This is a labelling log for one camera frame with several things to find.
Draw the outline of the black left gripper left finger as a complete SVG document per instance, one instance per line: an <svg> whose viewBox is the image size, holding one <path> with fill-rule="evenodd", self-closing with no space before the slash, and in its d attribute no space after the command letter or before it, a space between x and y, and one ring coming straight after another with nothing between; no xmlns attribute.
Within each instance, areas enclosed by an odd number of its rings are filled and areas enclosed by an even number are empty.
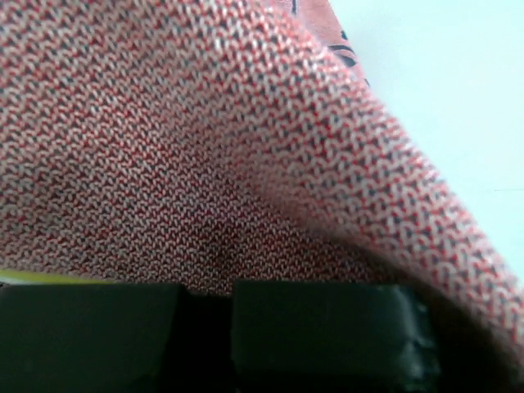
<svg viewBox="0 0 524 393"><path fill-rule="evenodd" d="M177 284L1 290L3 392L153 392L183 292Z"/></svg>

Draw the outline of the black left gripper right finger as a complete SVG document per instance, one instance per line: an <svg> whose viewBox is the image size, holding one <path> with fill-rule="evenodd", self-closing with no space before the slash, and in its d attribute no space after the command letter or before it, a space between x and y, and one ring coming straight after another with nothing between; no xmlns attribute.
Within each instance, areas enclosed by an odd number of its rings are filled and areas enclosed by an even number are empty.
<svg viewBox="0 0 524 393"><path fill-rule="evenodd" d="M238 282L231 357L241 392L433 392L439 350L405 286Z"/></svg>

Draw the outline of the red and pink patterned pillowcase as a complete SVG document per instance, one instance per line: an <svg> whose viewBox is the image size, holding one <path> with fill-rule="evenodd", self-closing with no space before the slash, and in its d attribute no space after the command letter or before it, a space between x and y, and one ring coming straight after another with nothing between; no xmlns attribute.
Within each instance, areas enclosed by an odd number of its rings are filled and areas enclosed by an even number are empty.
<svg viewBox="0 0 524 393"><path fill-rule="evenodd" d="M1 266L382 281L523 367L523 290L368 85L254 1L1 4Z"/></svg>

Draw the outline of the white pillow with yellow edge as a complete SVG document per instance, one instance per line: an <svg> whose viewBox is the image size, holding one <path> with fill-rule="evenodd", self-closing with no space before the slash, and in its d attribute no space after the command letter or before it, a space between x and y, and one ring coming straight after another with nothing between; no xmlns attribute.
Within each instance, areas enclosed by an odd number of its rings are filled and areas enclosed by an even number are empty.
<svg viewBox="0 0 524 393"><path fill-rule="evenodd" d="M73 284L112 284L112 281L97 280L93 278L81 278L70 275L54 273L35 273L2 269L0 272L1 284L8 285L73 285Z"/></svg>

